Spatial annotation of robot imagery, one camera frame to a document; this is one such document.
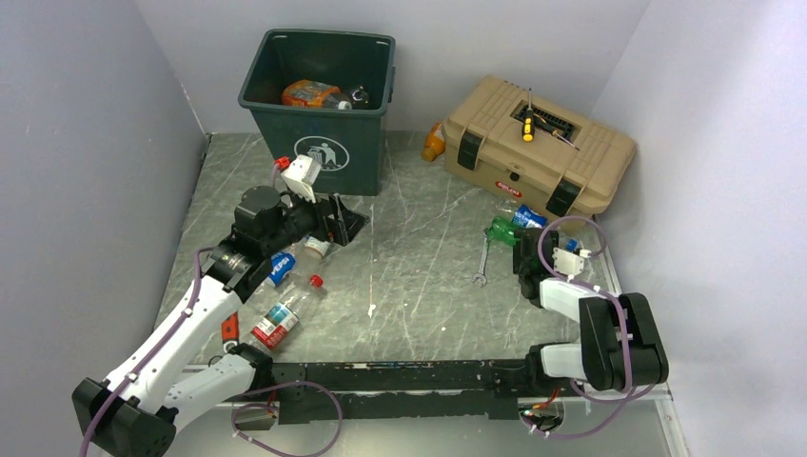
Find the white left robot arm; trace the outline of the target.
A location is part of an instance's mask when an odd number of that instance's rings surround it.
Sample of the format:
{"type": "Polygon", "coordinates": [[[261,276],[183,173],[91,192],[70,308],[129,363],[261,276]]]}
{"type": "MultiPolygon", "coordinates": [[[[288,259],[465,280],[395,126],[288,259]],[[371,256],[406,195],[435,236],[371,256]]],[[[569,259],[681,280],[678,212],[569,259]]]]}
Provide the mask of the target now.
{"type": "Polygon", "coordinates": [[[277,387],[273,361],[250,344],[184,382],[178,377],[268,277],[273,255],[307,236],[344,247],[370,220],[336,193],[307,200],[272,186],[246,190],[233,214],[229,234],[205,248],[206,259],[193,258],[194,279],[162,324],[103,380],[86,378],[72,392],[80,455],[96,445],[111,456],[162,456],[178,431],[225,399],[266,397],[277,387]]]}

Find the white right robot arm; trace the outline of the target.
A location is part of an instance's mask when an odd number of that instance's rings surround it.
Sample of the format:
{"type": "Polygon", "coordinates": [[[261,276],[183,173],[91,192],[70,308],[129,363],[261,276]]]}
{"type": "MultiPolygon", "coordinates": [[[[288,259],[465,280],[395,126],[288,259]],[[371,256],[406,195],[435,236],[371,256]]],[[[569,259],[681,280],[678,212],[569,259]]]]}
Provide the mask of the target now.
{"type": "Polygon", "coordinates": [[[663,384],[669,361],[647,298],[637,292],[610,299],[592,288],[555,276],[551,259],[558,234],[543,228],[516,231],[513,271],[522,296],[537,308],[577,323],[577,343],[531,347],[524,382],[546,395],[561,379],[581,381],[598,391],[663,384]]]}

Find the tall orange drink bottle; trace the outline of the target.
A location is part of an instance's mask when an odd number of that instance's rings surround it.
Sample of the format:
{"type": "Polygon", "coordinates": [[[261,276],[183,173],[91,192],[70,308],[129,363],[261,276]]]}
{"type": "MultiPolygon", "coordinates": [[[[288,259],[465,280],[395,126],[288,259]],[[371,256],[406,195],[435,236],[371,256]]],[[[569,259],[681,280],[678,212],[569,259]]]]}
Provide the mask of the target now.
{"type": "Polygon", "coordinates": [[[338,87],[306,79],[287,86],[281,103],[300,108],[352,109],[350,99],[338,87]]]}

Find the clear bottle red cap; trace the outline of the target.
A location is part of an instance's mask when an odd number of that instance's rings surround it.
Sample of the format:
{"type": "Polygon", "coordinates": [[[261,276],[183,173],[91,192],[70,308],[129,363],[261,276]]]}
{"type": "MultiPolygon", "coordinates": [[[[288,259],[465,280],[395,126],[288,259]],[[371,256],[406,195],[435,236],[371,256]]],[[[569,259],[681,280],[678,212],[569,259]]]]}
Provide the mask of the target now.
{"type": "Polygon", "coordinates": [[[275,304],[255,324],[250,333],[269,350],[275,350],[286,336],[326,296],[324,279],[318,274],[290,274],[275,304]]]}

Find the blue label bottle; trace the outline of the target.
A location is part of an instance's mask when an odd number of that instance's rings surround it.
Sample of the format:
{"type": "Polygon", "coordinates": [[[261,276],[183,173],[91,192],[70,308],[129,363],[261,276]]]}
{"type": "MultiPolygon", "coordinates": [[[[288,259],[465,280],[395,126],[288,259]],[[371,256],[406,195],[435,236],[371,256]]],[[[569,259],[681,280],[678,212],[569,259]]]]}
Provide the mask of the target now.
{"type": "Polygon", "coordinates": [[[511,223],[520,228],[543,229],[547,225],[547,218],[527,205],[520,205],[514,212],[511,223]]]}

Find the green plastic bottle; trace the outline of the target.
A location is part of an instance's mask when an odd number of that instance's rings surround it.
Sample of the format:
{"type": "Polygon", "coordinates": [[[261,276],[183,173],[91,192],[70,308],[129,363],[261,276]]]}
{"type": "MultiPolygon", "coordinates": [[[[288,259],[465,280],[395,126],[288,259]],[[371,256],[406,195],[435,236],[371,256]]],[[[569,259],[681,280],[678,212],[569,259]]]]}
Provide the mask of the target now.
{"type": "Polygon", "coordinates": [[[486,234],[491,242],[500,242],[509,247],[514,247],[519,241],[519,236],[517,235],[519,228],[512,221],[502,216],[496,216],[491,220],[486,234]]]}

